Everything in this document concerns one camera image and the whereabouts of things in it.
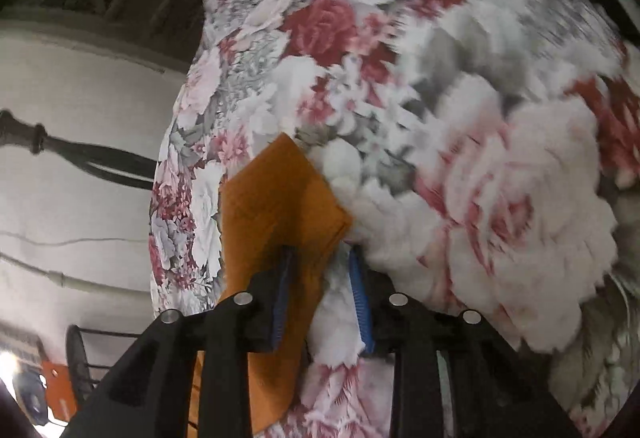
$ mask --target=orange box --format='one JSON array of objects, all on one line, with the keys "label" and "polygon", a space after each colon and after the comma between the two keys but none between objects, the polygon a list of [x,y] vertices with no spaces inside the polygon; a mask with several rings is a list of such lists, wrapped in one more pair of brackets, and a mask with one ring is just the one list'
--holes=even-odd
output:
[{"label": "orange box", "polygon": [[57,420],[68,422],[78,410],[69,379],[69,369],[64,364],[43,360],[42,374],[47,379],[47,405]]}]

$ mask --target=floral bedsheet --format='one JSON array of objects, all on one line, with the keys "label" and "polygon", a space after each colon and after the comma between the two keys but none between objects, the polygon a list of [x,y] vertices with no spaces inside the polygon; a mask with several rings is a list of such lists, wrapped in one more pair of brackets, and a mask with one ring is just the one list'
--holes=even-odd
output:
[{"label": "floral bedsheet", "polygon": [[[219,185],[285,132],[372,268],[480,311],[599,436],[640,374],[635,47],[588,0],[204,4],[152,195],[155,310],[215,305]],[[265,436],[388,436],[393,365],[358,358],[343,254],[299,400]]]}]

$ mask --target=towel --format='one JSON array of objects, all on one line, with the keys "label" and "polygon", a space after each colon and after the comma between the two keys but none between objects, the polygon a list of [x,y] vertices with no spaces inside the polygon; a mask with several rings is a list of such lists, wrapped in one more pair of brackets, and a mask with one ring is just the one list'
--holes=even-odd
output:
[{"label": "towel", "polygon": [[283,245],[295,247],[298,260],[280,347],[248,358],[256,434],[277,422],[293,401],[306,333],[322,297],[322,274],[351,217],[286,135],[226,182],[220,196],[226,277],[221,300],[244,290],[256,272],[273,266]]}]

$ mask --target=electrical wire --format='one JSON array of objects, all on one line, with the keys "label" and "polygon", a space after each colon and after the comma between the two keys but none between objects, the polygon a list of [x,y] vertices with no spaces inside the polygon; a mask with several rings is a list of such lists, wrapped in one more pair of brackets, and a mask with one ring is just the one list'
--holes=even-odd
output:
[{"label": "electrical wire", "polygon": [[38,267],[34,267],[33,265],[29,265],[29,263],[25,263],[24,261],[20,261],[20,259],[3,253],[0,253],[0,260],[4,260],[10,265],[14,265],[15,267],[30,272],[31,274],[39,275],[40,277],[46,277],[62,288],[72,288],[74,290],[81,290],[89,293],[99,292],[109,295],[120,294],[136,298],[149,297],[149,292],[144,290],[133,290],[131,288],[124,287],[112,287],[111,285],[104,285],[102,283],[94,283],[93,281],[78,279],[77,277],[70,277],[58,271],[43,271]]},{"label": "electrical wire", "polygon": [[47,241],[35,241],[27,238],[18,233],[12,233],[11,231],[0,231],[0,236],[7,236],[10,238],[15,238],[16,240],[24,241],[24,243],[28,243],[30,245],[34,245],[36,247],[66,247],[68,245],[75,245],[76,243],[88,243],[90,241],[124,241],[126,243],[146,243],[146,240],[130,240],[129,238],[76,238],[73,240],[66,241],[56,241],[56,242],[47,242]]}]

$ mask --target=red rose print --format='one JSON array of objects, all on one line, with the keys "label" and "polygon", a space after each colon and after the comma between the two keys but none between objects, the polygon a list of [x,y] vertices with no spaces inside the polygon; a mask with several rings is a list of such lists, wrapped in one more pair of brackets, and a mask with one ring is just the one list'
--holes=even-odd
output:
[{"label": "red rose print", "polygon": [[396,54],[386,47],[385,44],[379,44],[376,49],[362,60],[360,68],[360,78],[369,84],[369,94],[367,94],[367,102],[378,108],[382,108],[382,102],[376,95],[376,84],[384,84],[389,80],[389,70],[385,66],[385,62],[393,63],[396,61]]},{"label": "red rose print", "polygon": [[580,95],[598,119],[598,145],[603,168],[640,174],[640,99],[622,78],[605,79],[609,102],[596,79],[577,81],[567,95]]},{"label": "red rose print", "polygon": [[347,0],[314,0],[290,15],[280,30],[290,31],[286,56],[311,56],[320,66],[342,60],[355,36],[355,15]]}]

